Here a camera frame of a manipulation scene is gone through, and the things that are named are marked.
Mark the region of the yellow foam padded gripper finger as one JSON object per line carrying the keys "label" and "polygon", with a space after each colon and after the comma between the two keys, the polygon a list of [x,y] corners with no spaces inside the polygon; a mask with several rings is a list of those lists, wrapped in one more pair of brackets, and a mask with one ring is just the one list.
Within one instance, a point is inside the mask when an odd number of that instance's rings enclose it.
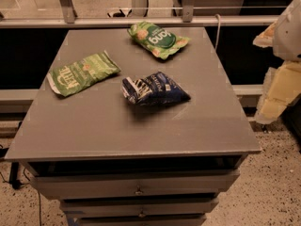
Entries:
{"label": "yellow foam padded gripper finger", "polygon": [[276,121],[300,94],[300,62],[284,61],[277,69],[269,68],[263,80],[263,93],[257,104],[255,122],[270,124]]}
{"label": "yellow foam padded gripper finger", "polygon": [[260,35],[258,35],[253,40],[253,44],[261,48],[272,47],[275,27],[276,27],[276,22],[270,24],[264,31],[260,33]]}

